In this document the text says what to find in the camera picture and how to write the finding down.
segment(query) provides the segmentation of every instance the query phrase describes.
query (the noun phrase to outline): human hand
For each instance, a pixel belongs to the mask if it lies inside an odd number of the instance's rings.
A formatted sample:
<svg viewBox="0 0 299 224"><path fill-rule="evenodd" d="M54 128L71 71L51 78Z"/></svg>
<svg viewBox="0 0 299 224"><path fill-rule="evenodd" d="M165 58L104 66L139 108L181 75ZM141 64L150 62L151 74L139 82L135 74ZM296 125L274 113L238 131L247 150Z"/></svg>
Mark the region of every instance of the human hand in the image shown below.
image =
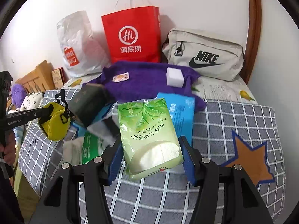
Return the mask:
<svg viewBox="0 0 299 224"><path fill-rule="evenodd" d="M6 146L4 147L0 143L0 152L4 152L4 161L10 165L13 166L15 159L16 159L16 137L13 130L6 131L5 132L5 140L6 140Z"/></svg>

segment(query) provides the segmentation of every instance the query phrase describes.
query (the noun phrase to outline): white cube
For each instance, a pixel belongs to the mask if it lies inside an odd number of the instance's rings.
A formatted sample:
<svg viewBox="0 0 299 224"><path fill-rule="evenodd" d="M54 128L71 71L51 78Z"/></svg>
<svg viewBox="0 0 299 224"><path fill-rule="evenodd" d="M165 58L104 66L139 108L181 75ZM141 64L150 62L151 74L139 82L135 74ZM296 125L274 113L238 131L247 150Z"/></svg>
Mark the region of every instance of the white cube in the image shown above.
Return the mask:
<svg viewBox="0 0 299 224"><path fill-rule="evenodd" d="M167 68L166 72L167 85L172 87L183 87L184 77L180 69Z"/></svg>

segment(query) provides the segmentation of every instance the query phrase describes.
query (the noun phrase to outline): nike bag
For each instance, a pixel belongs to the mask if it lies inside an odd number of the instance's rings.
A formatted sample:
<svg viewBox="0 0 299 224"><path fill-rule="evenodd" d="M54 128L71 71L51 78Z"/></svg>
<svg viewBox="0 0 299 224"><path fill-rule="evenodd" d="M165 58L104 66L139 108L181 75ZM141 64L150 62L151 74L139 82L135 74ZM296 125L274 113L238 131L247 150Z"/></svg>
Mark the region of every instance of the nike bag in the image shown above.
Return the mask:
<svg viewBox="0 0 299 224"><path fill-rule="evenodd" d="M225 81L233 81L244 62L240 44L194 29L172 29L163 53L171 65L189 66L203 76Z"/></svg>
<svg viewBox="0 0 299 224"><path fill-rule="evenodd" d="M102 16L112 63L160 62L159 8L143 6Z"/></svg>
<svg viewBox="0 0 299 224"><path fill-rule="evenodd" d="M68 15L57 24L57 36L64 65L71 77L101 72L109 66L108 57L93 38L86 11Z"/></svg>

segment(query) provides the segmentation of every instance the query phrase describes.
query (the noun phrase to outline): yellow pouch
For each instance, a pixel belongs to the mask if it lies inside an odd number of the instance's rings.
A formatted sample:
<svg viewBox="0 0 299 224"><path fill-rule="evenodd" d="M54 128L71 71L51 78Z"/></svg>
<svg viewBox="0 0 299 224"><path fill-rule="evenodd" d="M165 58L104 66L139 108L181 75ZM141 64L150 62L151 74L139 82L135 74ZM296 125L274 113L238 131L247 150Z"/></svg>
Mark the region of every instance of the yellow pouch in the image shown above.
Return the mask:
<svg viewBox="0 0 299 224"><path fill-rule="evenodd" d="M59 96L61 101L65 103L65 107L60 104ZM71 112L68 110L68 104L65 101L64 89L55 95L55 99L57 102L50 102L44 106L44 108L50 110L50 115L39 118L38 125L49 140L59 141L67 134L71 123Z"/></svg>

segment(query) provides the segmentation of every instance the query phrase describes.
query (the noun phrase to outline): purple plush ball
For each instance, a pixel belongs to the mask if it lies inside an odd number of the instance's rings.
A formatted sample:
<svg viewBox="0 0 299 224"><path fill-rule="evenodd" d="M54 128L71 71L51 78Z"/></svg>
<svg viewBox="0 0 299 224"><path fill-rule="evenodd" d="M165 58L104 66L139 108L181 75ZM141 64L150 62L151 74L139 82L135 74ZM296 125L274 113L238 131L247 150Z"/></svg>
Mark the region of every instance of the purple plush ball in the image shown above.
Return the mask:
<svg viewBox="0 0 299 224"><path fill-rule="evenodd" d="M12 103L16 106L16 108L20 108L22 106L26 95L27 93L22 85L14 84L11 87Z"/></svg>

